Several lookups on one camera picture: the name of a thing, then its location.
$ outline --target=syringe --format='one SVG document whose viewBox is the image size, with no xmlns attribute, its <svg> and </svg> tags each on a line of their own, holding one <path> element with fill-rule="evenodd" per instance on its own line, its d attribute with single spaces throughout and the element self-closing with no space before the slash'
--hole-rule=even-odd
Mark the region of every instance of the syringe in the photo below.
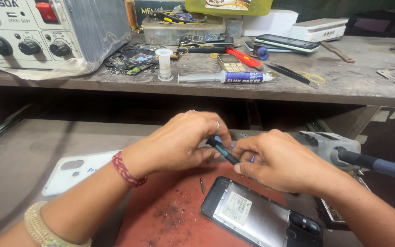
<svg viewBox="0 0 395 247">
<path fill-rule="evenodd" d="M 178 75 L 178 83 L 198 82 L 198 81 L 220 81 L 222 83 L 262 83 L 271 81 L 272 76 L 260 72 L 226 72 L 221 71 L 219 74 L 195 74 L 188 76 Z"/>
</svg>

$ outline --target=black box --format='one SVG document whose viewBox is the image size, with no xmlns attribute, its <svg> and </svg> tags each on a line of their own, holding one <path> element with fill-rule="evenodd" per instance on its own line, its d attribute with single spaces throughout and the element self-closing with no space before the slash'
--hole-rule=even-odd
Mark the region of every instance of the black box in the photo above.
<svg viewBox="0 0 395 247">
<path fill-rule="evenodd" d="M 138 25 L 141 25 L 141 22 L 146 18 L 149 14 L 149 11 L 165 11 L 169 9 L 173 9 L 174 7 L 180 5 L 181 9 L 185 11 L 185 1 L 156 1 L 156 0 L 135 0 L 135 12 L 136 12 L 136 21 Z"/>
</svg>

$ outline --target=spool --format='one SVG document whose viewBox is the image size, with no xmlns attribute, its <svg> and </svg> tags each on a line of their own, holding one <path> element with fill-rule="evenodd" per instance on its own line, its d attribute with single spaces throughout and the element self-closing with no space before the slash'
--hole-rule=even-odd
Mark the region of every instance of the spool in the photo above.
<svg viewBox="0 0 395 247">
<path fill-rule="evenodd" d="M 170 55 L 172 55 L 173 52 L 169 49 L 157 49 L 155 53 L 158 55 L 159 60 L 158 79 L 161 81 L 173 80 L 172 71 L 170 68 Z"/>
<path fill-rule="evenodd" d="M 252 43 L 254 48 L 251 57 L 258 58 L 259 60 L 266 60 L 269 57 L 268 48 L 261 43 Z"/>
</svg>

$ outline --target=work mat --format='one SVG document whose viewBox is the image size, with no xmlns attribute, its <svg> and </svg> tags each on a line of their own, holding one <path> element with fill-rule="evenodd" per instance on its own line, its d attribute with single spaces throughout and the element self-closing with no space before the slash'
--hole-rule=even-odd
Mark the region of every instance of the work mat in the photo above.
<svg viewBox="0 0 395 247">
<path fill-rule="evenodd" d="M 134 189 L 116 247 L 250 246 L 210 221 L 200 206 L 215 179 L 224 176 L 287 207 L 284 194 L 234 172 L 229 162 L 212 162 L 180 172 L 161 172 Z M 200 184 L 202 179 L 205 193 Z"/>
</svg>

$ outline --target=left hand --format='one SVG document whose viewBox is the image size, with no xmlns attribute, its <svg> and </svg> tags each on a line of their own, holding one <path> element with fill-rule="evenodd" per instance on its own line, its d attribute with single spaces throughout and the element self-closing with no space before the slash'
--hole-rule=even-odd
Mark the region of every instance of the left hand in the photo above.
<svg viewBox="0 0 395 247">
<path fill-rule="evenodd" d="M 174 116 L 150 136 L 122 151 L 129 173 L 141 179 L 158 171 L 180 171 L 217 158 L 220 153 L 211 147 L 198 148 L 206 137 L 217 135 L 226 147 L 231 136 L 225 122 L 216 113 L 188 111 Z"/>
</svg>

